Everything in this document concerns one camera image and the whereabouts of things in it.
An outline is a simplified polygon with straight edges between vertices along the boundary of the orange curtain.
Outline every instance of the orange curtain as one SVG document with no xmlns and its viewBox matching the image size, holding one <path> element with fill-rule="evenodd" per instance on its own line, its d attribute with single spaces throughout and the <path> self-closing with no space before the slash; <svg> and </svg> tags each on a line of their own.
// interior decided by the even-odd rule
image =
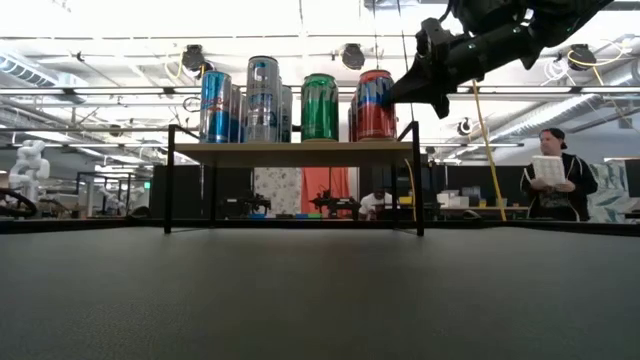
<svg viewBox="0 0 640 360">
<path fill-rule="evenodd" d="M 322 195 L 324 190 L 329 190 L 329 168 L 303 168 L 302 169 L 302 194 L 300 208 L 302 213 L 318 213 L 310 200 L 315 199 L 318 193 Z M 349 197 L 349 168 L 331 168 L 331 196 Z M 323 217 L 327 216 L 327 208 L 322 208 Z M 351 217 L 348 211 L 340 211 L 340 217 Z"/>
</svg>

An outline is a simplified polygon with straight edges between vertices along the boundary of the ceiling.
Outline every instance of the ceiling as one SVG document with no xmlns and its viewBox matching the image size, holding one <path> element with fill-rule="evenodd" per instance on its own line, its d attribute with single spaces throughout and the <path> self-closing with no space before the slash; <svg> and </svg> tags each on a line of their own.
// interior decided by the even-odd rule
<svg viewBox="0 0 640 360">
<path fill-rule="evenodd" d="M 3 4 L 3 21 L 0 22 L 0 52 L 9 51 L 23 56 L 46 71 L 73 74 L 80 84 L 87 86 L 183 86 L 197 85 L 182 74 L 174 79 L 170 74 L 178 72 L 179 54 L 189 44 L 201 44 L 207 59 L 216 67 L 229 73 L 233 82 L 245 84 L 246 65 L 249 57 L 259 54 L 278 59 L 283 83 L 300 85 L 305 75 L 322 72 L 333 75 L 341 86 L 353 86 L 359 74 L 367 69 L 389 70 L 399 79 L 410 66 L 415 53 L 413 35 L 420 22 L 428 17 L 439 17 L 445 10 L 443 1 L 401 1 L 402 16 L 398 9 L 383 6 L 375 17 L 363 0 L 239 0 L 204 1 L 181 0 L 157 2 L 151 0 L 21 0 Z M 530 71 L 520 62 L 513 62 L 487 74 L 482 85 L 538 86 L 562 85 L 548 82 L 545 66 L 558 51 L 568 45 L 587 43 L 592 50 L 602 49 L 599 61 L 615 58 L 620 51 L 609 46 L 622 36 L 637 32 L 638 11 L 600 12 L 571 39 L 555 49 L 544 51 L 541 59 Z M 445 28 L 460 32 L 457 20 L 449 17 Z M 629 37 L 620 46 L 628 52 L 618 61 L 601 68 L 603 73 L 632 60 L 640 53 L 640 41 Z M 367 60 L 362 71 L 347 69 L 340 61 L 341 47 L 346 43 L 362 46 Z M 80 53 L 85 63 L 77 59 Z M 569 71 L 578 83 L 594 80 L 592 72 Z M 21 81 L 0 77 L 3 87 L 26 87 Z M 13 98 L 40 108 L 60 118 L 70 119 L 71 108 L 60 107 L 56 99 Z M 89 97 L 87 104 L 129 102 L 172 103 L 180 99 L 158 96 Z M 493 119 L 504 122 L 533 105 L 534 101 L 483 101 L 483 115 L 489 127 Z M 86 119 L 83 125 L 106 126 L 166 126 L 170 122 L 197 125 L 198 115 L 184 111 L 181 106 L 83 106 L 76 109 L 76 116 Z M 348 103 L 342 104 L 341 121 L 347 121 Z M 294 114 L 300 106 L 294 101 Z M 401 125 L 411 120 L 409 105 L 397 107 Z M 581 121 L 591 121 L 587 114 L 576 119 L 571 127 Z M 416 104 L 413 114 L 421 122 L 421 138 L 431 142 L 459 140 L 456 124 L 465 117 L 477 119 L 476 105 L 472 101 L 454 101 L 449 118 L 438 120 L 432 108 Z M 299 123 L 299 115 L 294 117 Z M 132 141 L 154 139 L 162 141 L 163 133 L 135 133 Z"/>
</svg>

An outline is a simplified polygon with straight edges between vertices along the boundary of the shelf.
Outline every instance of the shelf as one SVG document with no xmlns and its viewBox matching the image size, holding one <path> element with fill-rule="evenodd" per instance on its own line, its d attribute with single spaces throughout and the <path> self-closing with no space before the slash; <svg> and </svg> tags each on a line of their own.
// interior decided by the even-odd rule
<svg viewBox="0 0 640 360">
<path fill-rule="evenodd" d="M 410 142 L 307 142 L 302 144 L 176 144 L 176 151 L 223 168 L 389 166 L 412 159 Z"/>
</svg>

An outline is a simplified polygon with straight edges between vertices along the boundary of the white paper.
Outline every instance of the white paper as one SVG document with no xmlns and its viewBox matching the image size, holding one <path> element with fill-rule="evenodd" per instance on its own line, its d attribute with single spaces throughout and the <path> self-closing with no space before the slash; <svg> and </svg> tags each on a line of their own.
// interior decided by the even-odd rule
<svg viewBox="0 0 640 360">
<path fill-rule="evenodd" d="M 567 182 L 564 176 L 564 164 L 559 156 L 534 156 L 533 171 L 537 179 L 544 179 L 550 186 Z"/>
</svg>

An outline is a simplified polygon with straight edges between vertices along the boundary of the red can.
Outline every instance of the red can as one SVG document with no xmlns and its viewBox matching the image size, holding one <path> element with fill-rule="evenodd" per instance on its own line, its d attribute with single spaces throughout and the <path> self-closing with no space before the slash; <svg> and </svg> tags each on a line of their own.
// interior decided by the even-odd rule
<svg viewBox="0 0 640 360">
<path fill-rule="evenodd" d="M 349 106 L 349 142 L 358 141 L 358 102 L 356 94 L 353 94 L 351 106 Z"/>
<path fill-rule="evenodd" d="M 371 70 L 360 75 L 357 97 L 358 141 L 395 140 L 395 106 L 382 107 L 382 97 L 393 86 L 391 74 Z"/>
</svg>

